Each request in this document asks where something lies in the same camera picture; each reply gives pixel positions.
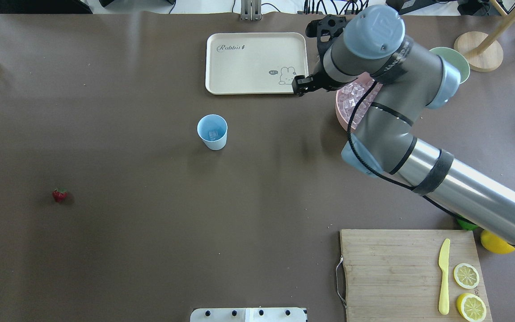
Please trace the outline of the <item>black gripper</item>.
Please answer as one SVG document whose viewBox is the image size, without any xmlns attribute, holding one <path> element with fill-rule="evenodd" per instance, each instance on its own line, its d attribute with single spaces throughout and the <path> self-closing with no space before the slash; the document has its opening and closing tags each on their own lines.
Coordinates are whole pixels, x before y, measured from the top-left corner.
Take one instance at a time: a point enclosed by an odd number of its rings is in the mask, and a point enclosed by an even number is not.
<svg viewBox="0 0 515 322">
<path fill-rule="evenodd" d="M 306 93 L 314 92 L 320 89 L 336 91 L 343 87 L 342 82 L 331 79 L 325 72 L 316 72 L 309 76 L 295 76 L 293 79 L 293 87 L 297 87 L 297 95 L 304 96 Z"/>
</svg>

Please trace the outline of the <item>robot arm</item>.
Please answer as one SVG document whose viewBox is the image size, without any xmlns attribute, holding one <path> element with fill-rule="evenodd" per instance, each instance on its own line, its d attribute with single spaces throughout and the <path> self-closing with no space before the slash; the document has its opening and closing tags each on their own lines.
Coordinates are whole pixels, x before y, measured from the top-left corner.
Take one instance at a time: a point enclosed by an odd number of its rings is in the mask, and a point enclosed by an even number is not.
<svg viewBox="0 0 515 322">
<path fill-rule="evenodd" d="M 306 26 L 317 41 L 313 71 L 296 76 L 299 96 L 338 90 L 367 74 L 381 85 L 355 130 L 344 159 L 473 222 L 515 248 L 515 190 L 467 165 L 415 130 L 426 110 L 443 107 L 460 72 L 409 34 L 393 8 L 373 5 L 357 16 L 322 16 Z"/>
</svg>

